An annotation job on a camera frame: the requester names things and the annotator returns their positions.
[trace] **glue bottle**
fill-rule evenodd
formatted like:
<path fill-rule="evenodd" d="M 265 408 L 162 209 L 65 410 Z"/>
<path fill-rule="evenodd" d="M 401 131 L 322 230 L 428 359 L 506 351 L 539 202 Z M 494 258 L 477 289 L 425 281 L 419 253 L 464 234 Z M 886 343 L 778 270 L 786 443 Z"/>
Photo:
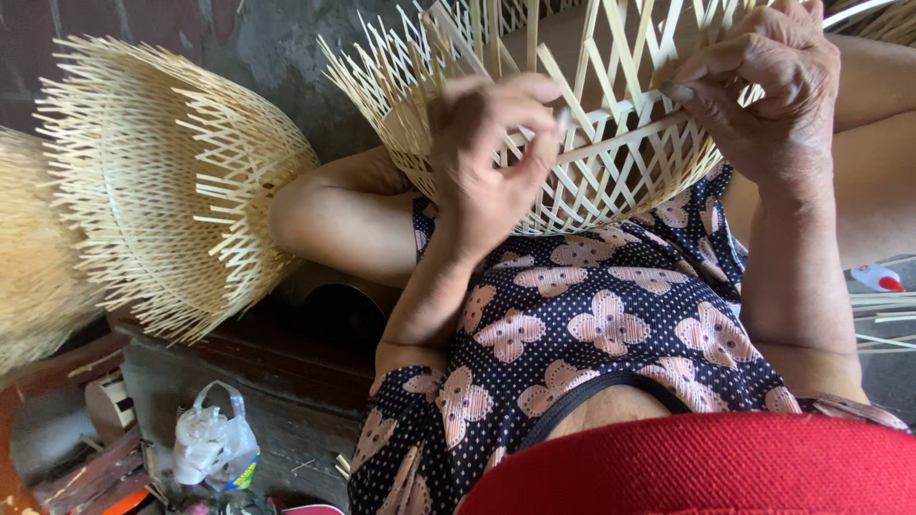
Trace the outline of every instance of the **glue bottle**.
<path fill-rule="evenodd" d="M 872 263 L 849 270 L 853 279 L 874 291 L 906 291 L 900 286 L 900 276 L 887 267 Z"/>

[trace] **white plastic bag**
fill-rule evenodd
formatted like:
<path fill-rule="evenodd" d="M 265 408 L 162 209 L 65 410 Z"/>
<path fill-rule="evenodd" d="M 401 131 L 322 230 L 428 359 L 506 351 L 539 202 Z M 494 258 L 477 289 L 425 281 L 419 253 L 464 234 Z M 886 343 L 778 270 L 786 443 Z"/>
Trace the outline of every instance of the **white plastic bag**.
<path fill-rule="evenodd" d="M 218 406 L 203 408 L 213 385 L 229 392 L 233 418 L 226 419 Z M 245 401 L 239 391 L 222 381 L 201 390 L 194 406 L 185 411 L 175 426 L 175 480 L 182 485 L 208 483 L 222 488 L 248 488 L 260 448 L 245 421 Z"/>

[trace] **hand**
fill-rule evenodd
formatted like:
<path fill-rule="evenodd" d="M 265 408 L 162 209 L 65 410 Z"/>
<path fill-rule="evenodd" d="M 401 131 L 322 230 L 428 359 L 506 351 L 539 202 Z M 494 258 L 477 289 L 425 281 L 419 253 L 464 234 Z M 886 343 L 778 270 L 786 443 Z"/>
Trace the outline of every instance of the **hand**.
<path fill-rule="evenodd" d="M 544 106 L 560 94 L 554 81 L 535 73 L 502 83 L 474 76 L 448 82 L 430 104 L 435 234 L 455 258 L 475 265 L 531 207 L 560 150 L 557 122 Z M 495 169 L 494 150 L 520 126 L 534 139 L 518 163 Z"/>
<path fill-rule="evenodd" d="M 806 200 L 832 191 L 834 104 L 840 52 L 823 36 L 823 4 L 777 0 L 757 7 L 726 38 L 697 51 L 661 91 L 713 137 L 761 199 Z M 766 96 L 736 102 L 740 77 Z"/>

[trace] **red cloth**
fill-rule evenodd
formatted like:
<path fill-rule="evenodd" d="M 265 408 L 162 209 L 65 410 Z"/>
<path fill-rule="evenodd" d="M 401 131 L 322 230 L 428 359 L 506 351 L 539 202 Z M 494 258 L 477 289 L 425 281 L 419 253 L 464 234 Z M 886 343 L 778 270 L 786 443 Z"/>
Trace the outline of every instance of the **red cloth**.
<path fill-rule="evenodd" d="M 916 439 L 811 414 L 617 423 L 506 458 L 458 511 L 513 513 L 916 514 Z"/>

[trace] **polka dot dress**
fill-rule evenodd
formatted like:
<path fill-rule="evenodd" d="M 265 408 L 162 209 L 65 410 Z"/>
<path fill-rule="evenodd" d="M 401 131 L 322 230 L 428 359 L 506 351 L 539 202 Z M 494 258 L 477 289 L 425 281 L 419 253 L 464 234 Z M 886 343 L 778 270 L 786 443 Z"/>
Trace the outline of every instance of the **polka dot dress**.
<path fill-rule="evenodd" d="M 801 412 L 730 306 L 747 260 L 719 202 L 731 173 L 720 166 L 631 221 L 511 236 L 493 251 L 469 285 L 448 370 L 404 367 L 373 385 L 351 511 L 452 513 L 486 471 L 612 385 L 672 413 Z M 436 213 L 424 198 L 414 208 L 421 258 Z"/>

